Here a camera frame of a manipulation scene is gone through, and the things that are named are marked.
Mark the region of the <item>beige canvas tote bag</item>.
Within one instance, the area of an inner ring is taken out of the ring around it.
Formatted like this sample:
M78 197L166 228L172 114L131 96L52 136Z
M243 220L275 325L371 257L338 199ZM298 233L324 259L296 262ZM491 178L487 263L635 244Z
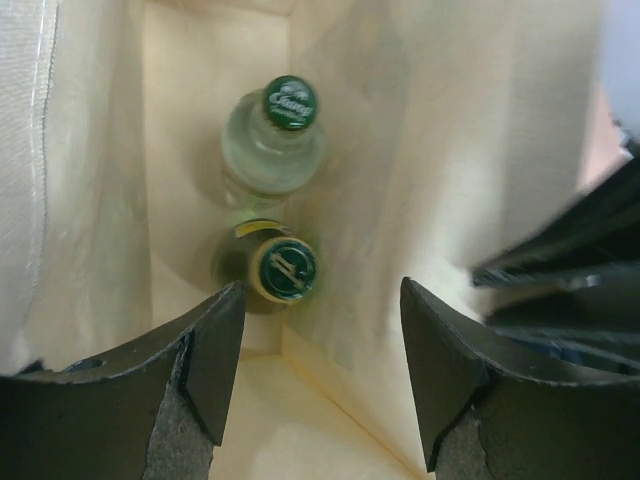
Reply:
M597 64L635 1L5 1L1 380L62 371L225 286L247 220L313 249L311 292L245 324L205 479L439 479L401 323L411 279L479 323L541 286L477 264L580 195ZM295 75L326 152L286 201L225 197L237 102Z

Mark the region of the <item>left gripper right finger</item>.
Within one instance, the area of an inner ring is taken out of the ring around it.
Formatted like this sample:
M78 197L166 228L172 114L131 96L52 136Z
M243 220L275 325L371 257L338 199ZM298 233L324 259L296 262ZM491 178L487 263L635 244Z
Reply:
M439 479L635 479L639 282L608 279L474 321L400 294L427 470Z

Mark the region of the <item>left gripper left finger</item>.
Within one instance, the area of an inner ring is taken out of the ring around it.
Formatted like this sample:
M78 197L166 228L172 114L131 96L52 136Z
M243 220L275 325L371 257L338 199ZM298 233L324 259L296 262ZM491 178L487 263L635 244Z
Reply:
M245 324L238 283L62 371L1 380L5 479L205 479Z

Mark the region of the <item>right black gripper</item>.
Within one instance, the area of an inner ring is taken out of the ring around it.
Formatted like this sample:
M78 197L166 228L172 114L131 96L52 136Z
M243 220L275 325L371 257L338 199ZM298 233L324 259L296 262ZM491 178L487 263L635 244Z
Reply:
M540 352L622 375L639 372L639 143L631 157L542 230L471 270L476 287L541 286L489 325Z

